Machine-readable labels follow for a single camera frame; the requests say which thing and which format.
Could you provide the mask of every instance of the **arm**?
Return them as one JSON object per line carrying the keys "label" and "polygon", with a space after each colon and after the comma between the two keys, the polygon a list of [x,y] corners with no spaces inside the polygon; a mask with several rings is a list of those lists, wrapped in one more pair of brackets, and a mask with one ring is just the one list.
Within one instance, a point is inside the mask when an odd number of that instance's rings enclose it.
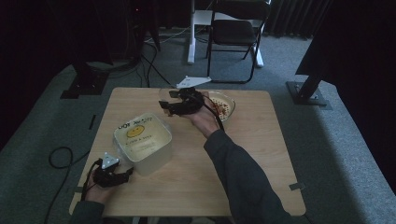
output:
{"label": "arm", "polygon": [[88,182],[88,191],[85,201],[78,202],[70,219],[71,224],[97,224],[102,223],[102,214],[105,203],[117,187],[102,188],[93,183],[93,173]]}
{"label": "arm", "polygon": [[265,172],[219,129],[215,118],[205,107],[182,117],[190,119],[207,138],[204,148],[215,165],[236,223],[291,223],[290,214],[283,209]]}

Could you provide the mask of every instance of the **tabletop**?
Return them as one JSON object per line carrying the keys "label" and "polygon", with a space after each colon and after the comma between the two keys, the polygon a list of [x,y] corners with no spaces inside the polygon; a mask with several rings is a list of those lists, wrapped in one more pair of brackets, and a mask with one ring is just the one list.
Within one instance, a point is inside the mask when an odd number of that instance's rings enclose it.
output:
{"label": "tabletop", "polygon": [[[121,124],[144,113],[154,113],[171,127],[172,159],[151,175],[134,173],[106,204],[105,216],[114,217],[218,217],[230,216],[228,200],[203,145],[205,138],[187,119],[168,117],[158,101],[160,89],[116,88],[108,101],[91,153],[78,182],[82,186],[91,165],[105,152],[118,155],[113,133]],[[305,213],[271,97],[266,91],[218,90],[236,103],[225,132],[243,147],[267,174],[285,210]],[[116,173],[130,167],[121,165]],[[75,193],[72,213],[80,194]]]}

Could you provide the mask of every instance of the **gray carpet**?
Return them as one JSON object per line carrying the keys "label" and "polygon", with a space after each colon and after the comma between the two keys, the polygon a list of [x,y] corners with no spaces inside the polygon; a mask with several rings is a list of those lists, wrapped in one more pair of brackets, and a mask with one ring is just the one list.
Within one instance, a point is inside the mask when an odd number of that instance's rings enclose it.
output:
{"label": "gray carpet", "polygon": [[[296,223],[396,223],[395,195],[336,88],[324,82],[318,88],[332,109],[295,105],[290,97],[286,82],[306,79],[294,73],[309,44],[309,40],[298,37],[266,36],[261,45],[264,67],[256,70],[248,84],[207,83],[199,88],[263,90],[271,94],[295,173],[299,182],[306,185],[302,190],[306,216],[296,217]],[[167,39],[161,45],[162,51],[154,65],[170,83],[175,85],[185,76],[205,77],[206,43],[197,41],[194,65],[187,64],[187,37]],[[151,60],[153,48],[146,45],[144,55]],[[62,92],[69,88],[75,76],[71,66],[51,81],[1,151],[1,224],[44,223],[50,202],[66,175],[66,169],[50,166],[49,154],[56,147],[70,147],[74,160],[86,153],[92,146],[111,91],[115,87],[146,87],[143,75],[149,65],[143,62],[133,71],[112,73],[101,95],[61,100]],[[215,52],[212,75],[248,76],[249,63],[249,58],[241,61],[234,53]],[[101,63],[92,65],[109,67]],[[168,86],[152,68],[149,83],[152,88]],[[67,223],[70,218],[68,207],[85,160],[72,166],[52,207],[49,223]],[[68,161],[65,150],[53,156],[53,162],[60,166]],[[186,219],[175,219],[175,223],[182,222]]]}

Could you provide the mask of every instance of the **dark background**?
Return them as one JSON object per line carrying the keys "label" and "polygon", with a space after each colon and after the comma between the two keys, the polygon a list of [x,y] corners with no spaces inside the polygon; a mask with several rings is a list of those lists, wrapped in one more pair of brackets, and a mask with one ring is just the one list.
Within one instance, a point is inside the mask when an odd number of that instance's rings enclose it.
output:
{"label": "dark background", "polygon": [[[196,8],[204,9],[208,2],[197,1],[199,5]],[[313,3],[295,2],[301,6]],[[3,1],[0,6],[0,148],[18,129],[51,79],[73,60],[111,63],[113,55],[123,48],[115,44],[120,41],[110,37],[122,38],[125,30],[121,30],[119,35],[114,31],[110,32],[112,35],[106,33],[103,14],[101,17],[98,13],[108,8],[102,5],[104,2],[70,0],[62,1],[61,5],[55,3],[20,0]],[[156,5],[158,25],[166,28],[188,27],[190,3],[159,1]],[[125,7],[118,5],[113,10],[121,8]],[[273,7],[266,27],[272,34],[283,35],[285,27],[279,24],[297,20],[297,17],[291,19],[297,16],[291,5],[286,8],[290,10],[276,10]],[[314,27],[320,28],[309,29],[310,32],[304,34],[305,37],[314,35],[314,39],[297,71],[297,74],[321,76],[337,87],[393,190],[395,176],[391,172],[395,170],[396,161],[394,8],[395,3],[391,0],[333,1],[331,7],[326,8],[327,17],[323,22],[321,18],[314,20],[322,24]],[[284,11],[290,16],[278,17],[274,14],[277,11]],[[114,24],[119,24],[126,22],[128,16],[132,17],[131,22],[139,22],[138,17],[127,13],[112,19]]]}

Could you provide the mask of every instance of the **black chair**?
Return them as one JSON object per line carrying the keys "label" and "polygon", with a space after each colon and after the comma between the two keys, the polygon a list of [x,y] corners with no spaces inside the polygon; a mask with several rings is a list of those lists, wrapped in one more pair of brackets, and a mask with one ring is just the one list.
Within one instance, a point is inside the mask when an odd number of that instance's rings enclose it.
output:
{"label": "black chair", "polygon": [[[206,58],[208,59],[207,76],[210,77],[212,51],[245,52],[245,56],[243,57],[245,60],[250,50],[255,50],[250,77],[247,80],[216,80],[212,78],[212,82],[244,84],[253,78],[255,61],[262,37],[262,29],[270,14],[270,8],[270,5],[264,0],[213,1],[209,40],[206,49]],[[216,19],[218,13],[230,16],[235,20]],[[258,25],[253,26],[253,21],[257,22]],[[212,49],[213,43],[221,46],[246,46],[247,50],[230,49],[231,47],[222,47],[225,49]]]}

